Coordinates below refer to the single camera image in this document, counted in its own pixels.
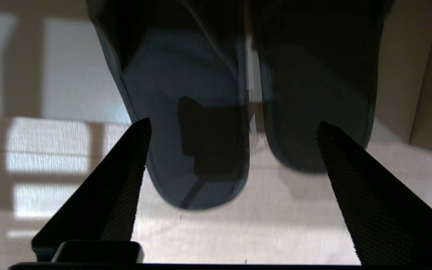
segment floor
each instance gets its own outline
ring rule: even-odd
[[[250,25],[247,32],[257,107]],[[432,0],[397,0],[385,22],[367,150],[432,207],[432,152],[407,144],[431,40]],[[84,1],[0,0],[0,269],[35,260],[31,237],[128,124]],[[145,175],[133,240],[148,263],[359,263],[327,176],[283,167],[256,124],[235,200],[178,210]]]

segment slipper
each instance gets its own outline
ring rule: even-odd
[[[130,118],[151,119],[158,193],[190,210],[233,199],[249,169],[242,3],[99,2],[89,14]]]
[[[314,139],[325,121],[369,141],[387,0],[254,0],[264,127],[274,155],[306,173],[326,171]]]

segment white floor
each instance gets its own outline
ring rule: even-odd
[[[367,150],[432,207],[432,152],[407,145],[431,39],[432,0],[396,0]],[[128,123],[84,1],[0,0],[0,269],[35,259],[32,235]],[[244,190],[216,209],[171,207],[146,175],[133,239],[146,262],[359,263],[327,177],[281,166],[263,133],[250,134]]]

